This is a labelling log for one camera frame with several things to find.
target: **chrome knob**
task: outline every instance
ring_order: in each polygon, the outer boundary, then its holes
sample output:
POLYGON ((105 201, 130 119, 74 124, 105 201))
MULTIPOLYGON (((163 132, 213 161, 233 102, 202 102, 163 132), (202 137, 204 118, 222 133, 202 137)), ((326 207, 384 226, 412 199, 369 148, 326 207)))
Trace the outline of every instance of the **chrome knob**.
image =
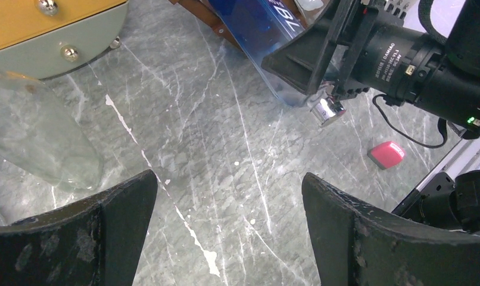
POLYGON ((65 60, 73 63, 74 61, 79 59, 79 52, 76 47, 72 45, 66 45, 61 48, 61 56, 65 60))
POLYGON ((333 123, 346 112, 339 101, 334 101, 327 94, 313 95, 307 100, 307 106, 310 107, 310 112, 314 114, 320 127, 333 123))
POLYGON ((35 6, 47 16, 58 14, 58 4, 54 0, 35 0, 35 6))

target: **black cable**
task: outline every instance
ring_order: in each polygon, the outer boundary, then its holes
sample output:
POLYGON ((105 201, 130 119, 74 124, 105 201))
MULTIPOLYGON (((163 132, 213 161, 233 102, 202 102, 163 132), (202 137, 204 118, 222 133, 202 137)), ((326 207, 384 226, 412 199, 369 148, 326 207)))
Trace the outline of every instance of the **black cable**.
POLYGON ((443 145, 445 145, 445 143, 447 143, 447 121, 445 119, 438 119, 438 131, 440 132, 440 134, 442 135, 442 139, 443 139, 443 142, 441 144, 438 144, 438 145, 426 145, 424 143, 421 143, 415 139, 413 139, 412 137, 406 135, 405 133, 403 133, 402 131, 398 130, 396 127, 394 127, 391 122, 389 122, 389 119, 387 119, 387 116, 385 115, 384 111, 381 109, 381 107, 379 106, 379 104, 377 103, 377 98, 379 97, 382 97, 384 100, 385 100, 385 94, 379 94, 379 95, 375 95, 373 97, 373 105, 375 105, 375 107, 380 111, 382 117, 384 118, 384 120, 387 122, 387 124, 389 125, 389 127, 391 127, 393 130, 395 130, 396 132, 398 132, 399 134, 401 134, 403 137, 407 138, 408 140, 414 142, 415 144, 419 144, 423 147, 426 147, 426 148, 429 148, 429 149, 437 149, 437 148, 440 148, 442 147, 443 145))
POLYGON ((438 33, 433 24, 431 24, 431 6, 433 6, 433 0, 420 0, 418 6, 420 24, 435 41, 445 45, 447 38, 438 33))

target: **glass bottle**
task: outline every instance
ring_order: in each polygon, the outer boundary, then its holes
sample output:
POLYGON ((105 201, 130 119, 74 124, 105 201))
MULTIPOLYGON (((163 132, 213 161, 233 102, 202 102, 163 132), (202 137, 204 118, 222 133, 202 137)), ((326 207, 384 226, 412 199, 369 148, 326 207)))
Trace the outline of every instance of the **glass bottle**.
POLYGON ((66 191, 98 187, 103 159, 53 91, 0 71, 0 157, 66 191))

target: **blue transparent plastic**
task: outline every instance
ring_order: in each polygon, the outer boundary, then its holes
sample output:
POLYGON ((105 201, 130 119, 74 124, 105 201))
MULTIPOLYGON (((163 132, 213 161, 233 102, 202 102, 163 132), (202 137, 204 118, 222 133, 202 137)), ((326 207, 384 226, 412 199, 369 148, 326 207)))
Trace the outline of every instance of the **blue transparent plastic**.
POLYGON ((271 92, 290 106, 302 106, 305 95, 263 70, 263 57, 304 31, 290 10, 278 0, 209 0, 263 77, 271 92))

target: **red eraser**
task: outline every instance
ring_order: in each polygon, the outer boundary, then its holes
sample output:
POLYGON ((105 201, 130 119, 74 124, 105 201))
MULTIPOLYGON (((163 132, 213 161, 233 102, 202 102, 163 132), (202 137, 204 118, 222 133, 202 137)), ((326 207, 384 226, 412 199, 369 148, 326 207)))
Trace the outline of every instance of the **red eraser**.
POLYGON ((405 151, 398 144, 388 141, 368 151, 368 157, 385 170, 399 164, 405 157, 405 151))

